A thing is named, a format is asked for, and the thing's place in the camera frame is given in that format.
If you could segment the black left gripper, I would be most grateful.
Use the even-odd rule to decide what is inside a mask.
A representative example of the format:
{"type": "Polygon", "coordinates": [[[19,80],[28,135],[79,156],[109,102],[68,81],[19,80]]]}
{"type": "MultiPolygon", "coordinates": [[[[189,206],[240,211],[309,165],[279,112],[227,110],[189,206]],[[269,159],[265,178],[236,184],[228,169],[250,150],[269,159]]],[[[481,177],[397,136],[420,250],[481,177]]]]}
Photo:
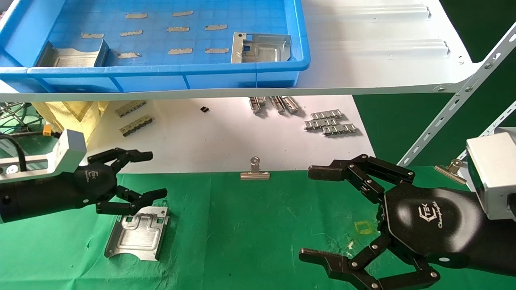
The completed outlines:
{"type": "Polygon", "coordinates": [[[115,172],[128,163],[145,162],[152,158],[151,151],[116,147],[89,156],[89,166],[80,166],[73,173],[63,172],[58,176],[23,181],[16,186],[16,219],[81,209],[95,203],[98,214],[135,215],[140,209],[152,206],[155,200],[165,198],[168,191],[163,188],[140,194],[117,186],[115,172]]]}

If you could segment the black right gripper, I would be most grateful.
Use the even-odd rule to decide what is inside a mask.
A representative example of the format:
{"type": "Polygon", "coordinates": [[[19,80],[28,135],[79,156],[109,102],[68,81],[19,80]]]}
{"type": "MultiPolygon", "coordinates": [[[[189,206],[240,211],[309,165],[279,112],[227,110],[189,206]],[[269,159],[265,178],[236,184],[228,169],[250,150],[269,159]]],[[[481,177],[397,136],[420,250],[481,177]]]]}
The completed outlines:
{"type": "Polygon", "coordinates": [[[300,249],[299,259],[323,266],[330,279],[358,290],[429,288],[440,274],[428,263],[515,276],[513,220],[490,220],[475,193],[416,187],[411,184],[414,177],[413,171],[367,154],[308,167],[309,179],[346,180],[373,204],[383,203],[389,233],[408,251],[415,271],[379,279],[367,272],[367,266],[395,244],[391,235],[380,235],[352,259],[308,248],[300,249]],[[398,185],[385,193],[373,178],[398,185]]]}

